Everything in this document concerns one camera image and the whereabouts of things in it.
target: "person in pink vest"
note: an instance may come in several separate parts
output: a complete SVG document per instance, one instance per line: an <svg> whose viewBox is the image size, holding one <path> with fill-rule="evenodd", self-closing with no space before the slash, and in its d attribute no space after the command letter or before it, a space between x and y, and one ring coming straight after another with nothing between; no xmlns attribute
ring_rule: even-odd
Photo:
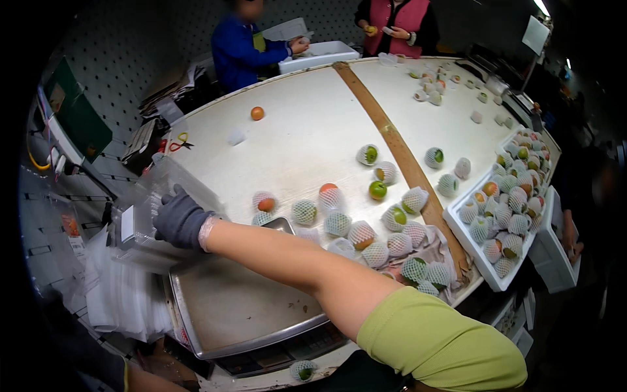
<svg viewBox="0 0 627 392"><path fill-rule="evenodd" d="M440 39L429 0L362 0L355 24L366 34L364 57L383 52L419 58L435 53ZM389 34L383 27L391 29Z"/></svg>

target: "green board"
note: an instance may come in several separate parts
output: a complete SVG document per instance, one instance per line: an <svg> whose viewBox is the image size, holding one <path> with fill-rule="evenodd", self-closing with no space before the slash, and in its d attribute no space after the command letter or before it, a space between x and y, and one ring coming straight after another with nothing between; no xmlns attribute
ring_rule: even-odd
<svg viewBox="0 0 627 392"><path fill-rule="evenodd" d="M44 88L59 124L89 162L111 143L111 130L87 100L65 57Z"/></svg>

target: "blue jacket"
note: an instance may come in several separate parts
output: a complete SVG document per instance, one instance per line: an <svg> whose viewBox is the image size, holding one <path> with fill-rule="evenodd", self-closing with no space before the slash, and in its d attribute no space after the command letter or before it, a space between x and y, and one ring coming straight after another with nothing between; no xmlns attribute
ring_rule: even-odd
<svg viewBox="0 0 627 392"><path fill-rule="evenodd" d="M211 48L218 80L227 93L257 82L257 68L292 55L286 41L266 41L266 51L253 46L257 25L243 24L235 15L224 18L213 31Z"/></svg>

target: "pink vest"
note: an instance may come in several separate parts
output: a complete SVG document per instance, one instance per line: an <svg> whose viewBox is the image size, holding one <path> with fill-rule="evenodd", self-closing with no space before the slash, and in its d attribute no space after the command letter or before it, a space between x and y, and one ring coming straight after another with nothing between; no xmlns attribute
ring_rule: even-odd
<svg viewBox="0 0 627 392"><path fill-rule="evenodd" d="M396 15L394 25L407 31L420 30L420 24L423 21L424 14L427 12L429 0L409 0ZM378 55L377 48L381 42L383 34L381 29L387 26L387 20L392 15L392 7L389 0L371 0L370 1L370 20L371 26L376 26L379 32L374 37L366 36L364 40L364 48L368 53ZM409 46L405 40L392 38L390 42L390 53L397 55L402 54L407 57L420 58L423 49L420 46Z"/></svg>

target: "small metal tray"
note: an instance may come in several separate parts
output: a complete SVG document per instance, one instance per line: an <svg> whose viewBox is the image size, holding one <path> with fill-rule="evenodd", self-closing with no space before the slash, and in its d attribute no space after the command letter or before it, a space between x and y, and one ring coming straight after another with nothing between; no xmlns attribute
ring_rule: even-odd
<svg viewBox="0 0 627 392"><path fill-rule="evenodd" d="M282 216L264 227L294 233ZM313 297L219 255L172 267L170 282L183 328L199 359L265 347L329 321Z"/></svg>

